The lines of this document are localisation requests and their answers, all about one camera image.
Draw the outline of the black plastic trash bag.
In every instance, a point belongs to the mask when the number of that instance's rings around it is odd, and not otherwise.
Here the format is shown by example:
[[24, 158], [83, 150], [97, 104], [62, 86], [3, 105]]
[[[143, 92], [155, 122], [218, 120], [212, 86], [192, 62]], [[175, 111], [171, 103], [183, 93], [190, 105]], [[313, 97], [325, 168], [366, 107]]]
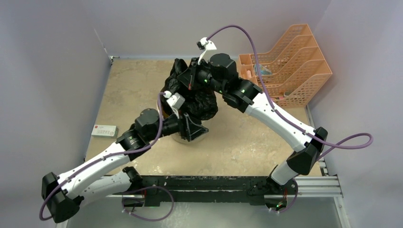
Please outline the black plastic trash bag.
[[215, 92], [208, 88], [188, 90], [176, 78], [176, 68], [179, 65], [187, 64], [183, 59], [176, 58], [174, 60], [170, 75], [165, 79], [161, 92], [170, 91], [173, 94], [179, 93], [182, 95], [185, 98], [185, 102], [180, 108], [181, 112], [188, 113], [201, 121], [212, 119], [219, 110]]

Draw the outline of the orange plastic file organizer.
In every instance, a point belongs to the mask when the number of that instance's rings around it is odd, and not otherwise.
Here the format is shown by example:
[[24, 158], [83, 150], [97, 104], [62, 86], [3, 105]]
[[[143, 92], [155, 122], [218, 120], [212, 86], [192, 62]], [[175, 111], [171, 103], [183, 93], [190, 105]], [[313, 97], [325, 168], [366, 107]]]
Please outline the orange plastic file organizer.
[[[272, 75], [255, 74], [264, 65]], [[240, 77], [266, 87], [271, 99], [283, 108], [305, 107], [331, 77], [332, 71], [308, 24], [290, 26], [267, 53], [240, 54]]]

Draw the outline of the beige round trash bin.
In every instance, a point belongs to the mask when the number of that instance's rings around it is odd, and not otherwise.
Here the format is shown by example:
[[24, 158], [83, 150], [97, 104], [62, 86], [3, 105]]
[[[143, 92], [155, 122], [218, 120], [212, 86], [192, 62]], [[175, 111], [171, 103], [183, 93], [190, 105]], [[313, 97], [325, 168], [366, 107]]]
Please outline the beige round trash bin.
[[[174, 114], [174, 113], [172, 112], [170, 106], [167, 104], [166, 98], [165, 98], [163, 95], [164, 95], [163, 92], [161, 92], [161, 93], [159, 94], [159, 100], [158, 100], [158, 102], [157, 102], [156, 107], [157, 107], [157, 112], [158, 112], [159, 114], [161, 114], [162, 117], [163, 117], [162, 136], [170, 136], [170, 137], [171, 137], [172, 134], [174, 134], [174, 133], [176, 133], [176, 132], [179, 131], [179, 127], [178, 127], [177, 123], [175, 122], [175, 120], [173, 120], [172, 118], [170, 118], [170, 115], [171, 115], [171, 114]], [[200, 138], [198, 138], [198, 139], [196, 139], [196, 140], [194, 140], [194, 141], [192, 141], [192, 142], [189, 142], [189, 141], [187, 141], [187, 140], [175, 140], [175, 141], [178, 142], [178, 143], [182, 143], [182, 144], [193, 144], [193, 143], [199, 142], [199, 141], [201, 141], [202, 139], [204, 139], [204, 137], [205, 137], [206, 134], [202, 135]]]

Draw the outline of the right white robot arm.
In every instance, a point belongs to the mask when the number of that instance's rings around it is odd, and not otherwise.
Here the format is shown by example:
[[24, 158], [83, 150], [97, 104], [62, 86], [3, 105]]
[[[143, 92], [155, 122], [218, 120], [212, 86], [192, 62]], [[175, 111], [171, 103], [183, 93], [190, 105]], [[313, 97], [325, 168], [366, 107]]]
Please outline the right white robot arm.
[[227, 105], [256, 118], [291, 146], [293, 153], [268, 177], [270, 192], [279, 193], [292, 178], [310, 173], [323, 150], [327, 131], [299, 121], [273, 103], [258, 85], [240, 78], [236, 62], [229, 55], [215, 54], [209, 61], [192, 58], [177, 80], [188, 90], [208, 88], [221, 94]]

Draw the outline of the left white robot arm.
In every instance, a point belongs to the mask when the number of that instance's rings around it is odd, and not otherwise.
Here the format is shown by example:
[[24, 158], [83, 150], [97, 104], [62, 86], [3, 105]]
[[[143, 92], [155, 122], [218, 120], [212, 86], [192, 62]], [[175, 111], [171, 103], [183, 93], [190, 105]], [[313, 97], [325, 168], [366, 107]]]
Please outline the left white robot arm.
[[[76, 215], [82, 206], [99, 198], [156, 189], [154, 184], [147, 186], [134, 167], [125, 167], [112, 176], [107, 173], [137, 159], [162, 137], [179, 134], [192, 142], [208, 131], [201, 120], [187, 113], [164, 117], [158, 110], [143, 110], [130, 128], [97, 156], [70, 171], [59, 175], [50, 172], [42, 178], [44, 203], [39, 218], [62, 223]], [[47, 218], [44, 209], [50, 212]]]

